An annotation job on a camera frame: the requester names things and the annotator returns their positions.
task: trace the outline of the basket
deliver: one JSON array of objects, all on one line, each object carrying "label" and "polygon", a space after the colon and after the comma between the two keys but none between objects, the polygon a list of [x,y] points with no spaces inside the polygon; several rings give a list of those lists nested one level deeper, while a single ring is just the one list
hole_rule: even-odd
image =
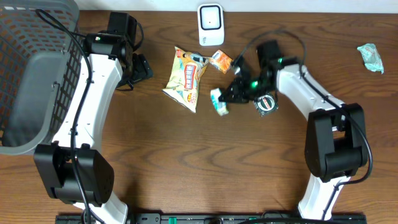
[{"label": "basket", "polygon": [[38,18],[37,8],[78,30],[73,0],[0,2],[0,154],[32,154],[50,143],[78,82],[77,46]]}]

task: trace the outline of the red label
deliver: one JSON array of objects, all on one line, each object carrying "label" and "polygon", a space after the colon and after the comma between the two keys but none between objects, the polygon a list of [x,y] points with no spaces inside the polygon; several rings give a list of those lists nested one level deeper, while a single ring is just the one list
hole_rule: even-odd
[{"label": "red label", "polygon": [[185,88],[188,90],[192,89],[193,86],[193,79],[195,76],[195,72],[197,70],[197,67],[195,65],[186,65],[184,69],[184,74],[185,74]]},{"label": "red label", "polygon": [[264,104],[266,105],[267,109],[271,109],[271,107],[269,106],[267,99],[263,98],[262,101],[264,102]]}]

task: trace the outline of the orange packet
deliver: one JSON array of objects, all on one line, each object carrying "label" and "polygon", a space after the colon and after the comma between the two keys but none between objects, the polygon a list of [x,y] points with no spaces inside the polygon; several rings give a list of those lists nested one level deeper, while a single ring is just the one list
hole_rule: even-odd
[{"label": "orange packet", "polygon": [[216,53],[209,58],[209,61],[214,67],[225,74],[231,67],[232,59],[223,51],[217,50]]}]

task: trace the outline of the wooden surface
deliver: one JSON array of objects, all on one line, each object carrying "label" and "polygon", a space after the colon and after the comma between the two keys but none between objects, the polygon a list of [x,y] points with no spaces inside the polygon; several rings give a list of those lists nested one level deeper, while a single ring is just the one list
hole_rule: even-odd
[{"label": "wooden surface", "polygon": [[[265,118],[252,104],[229,105],[229,115],[219,117],[210,90],[227,87],[234,76],[211,65],[201,79],[196,114],[161,92],[174,45],[206,56],[221,49],[234,58],[261,32],[284,27],[307,43],[312,75],[331,94],[365,111],[373,174],[365,183],[344,187],[333,211],[363,212],[368,223],[397,223],[397,15],[226,12],[219,47],[199,45],[194,12],[131,15],[144,27],[140,52],[155,75],[133,92],[114,94],[103,130],[103,155],[124,202],[165,213],[295,209],[310,175],[303,154],[307,122],[286,97],[280,95],[279,110]],[[103,30],[108,18],[106,11],[82,11],[81,31]],[[286,55],[302,54],[296,40],[273,37]],[[365,43],[376,44],[383,75],[364,67],[356,48]],[[246,58],[258,73],[254,47]],[[31,156],[0,156],[0,198],[0,223],[53,223],[59,213],[79,212],[47,196]]]}]

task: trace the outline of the yellow snack bag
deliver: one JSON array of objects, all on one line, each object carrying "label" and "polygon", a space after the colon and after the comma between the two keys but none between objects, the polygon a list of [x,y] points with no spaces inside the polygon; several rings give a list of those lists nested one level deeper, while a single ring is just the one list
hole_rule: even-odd
[{"label": "yellow snack bag", "polygon": [[222,50],[217,50],[211,58],[210,63],[224,74],[228,72],[231,67],[232,58],[226,55]]},{"label": "yellow snack bag", "polygon": [[196,113],[199,81],[208,62],[206,57],[175,47],[172,74],[163,92]]}]

